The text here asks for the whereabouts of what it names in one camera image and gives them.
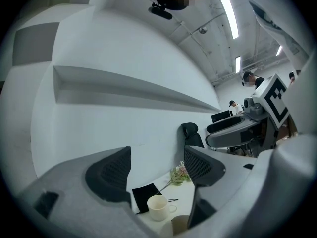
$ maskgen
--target white table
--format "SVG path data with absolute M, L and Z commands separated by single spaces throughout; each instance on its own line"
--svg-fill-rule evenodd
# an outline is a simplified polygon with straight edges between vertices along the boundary
M 168 172 L 167 174 L 163 175 L 162 177 L 156 179 L 155 181 L 151 183 L 153 183 L 158 190 L 161 190 L 167 185 L 169 181 L 170 181 L 170 174 Z M 131 193 L 132 211 L 134 213 L 138 213 L 140 211 L 135 202 L 133 193 L 132 191 L 129 191 L 129 192 Z M 194 192 L 195 192 L 195 187 L 191 181 L 185 181 L 182 183 L 181 186 L 170 185 L 166 189 L 164 189 L 161 193 L 167 199 L 178 199 L 178 201 L 169 203 L 170 205 L 177 206 L 176 212 L 171 213 L 169 217 L 163 221 L 155 221 L 151 219 L 149 212 L 138 214 L 137 216 L 151 230 L 153 230 L 157 234 L 160 234 L 163 226 L 166 223 L 170 222 L 174 217 L 179 215 L 190 215 L 190 212 L 192 210 L 193 200 L 194 200 Z

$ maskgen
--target black device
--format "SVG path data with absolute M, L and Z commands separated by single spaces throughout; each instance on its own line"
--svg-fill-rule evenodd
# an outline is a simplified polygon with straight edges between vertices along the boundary
M 173 18 L 172 14 L 168 13 L 163 6 L 155 3 L 153 3 L 152 6 L 149 8 L 149 12 L 168 20 L 171 20 Z
M 212 115 L 211 119 L 212 119 L 212 122 L 215 123 L 217 121 L 223 120 L 223 119 L 228 118 L 228 117 L 230 117 L 230 111 L 229 110 L 221 112 L 221 113 L 218 113 L 218 114 L 215 114 L 215 115 Z

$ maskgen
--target black napkin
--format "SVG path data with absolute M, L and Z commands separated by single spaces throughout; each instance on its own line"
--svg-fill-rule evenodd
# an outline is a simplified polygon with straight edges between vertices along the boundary
M 140 213 L 149 211 L 147 202 L 151 196 L 162 195 L 153 183 L 141 188 L 135 188 L 132 190 L 134 199 L 139 207 Z

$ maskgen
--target coffee cup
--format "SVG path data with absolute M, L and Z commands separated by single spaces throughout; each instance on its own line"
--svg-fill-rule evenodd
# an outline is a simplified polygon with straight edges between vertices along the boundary
M 151 218 L 156 221 L 165 220 L 170 213 L 174 213 L 177 210 L 177 207 L 175 205 L 169 205 L 168 199 L 162 195 L 150 197 L 147 205 Z

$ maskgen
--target black chair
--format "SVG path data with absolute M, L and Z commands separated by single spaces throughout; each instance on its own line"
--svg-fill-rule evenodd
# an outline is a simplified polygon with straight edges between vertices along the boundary
M 204 148 L 204 144 L 198 132 L 198 126 L 192 122 L 183 123 L 182 125 L 185 139 L 185 145 L 199 146 Z

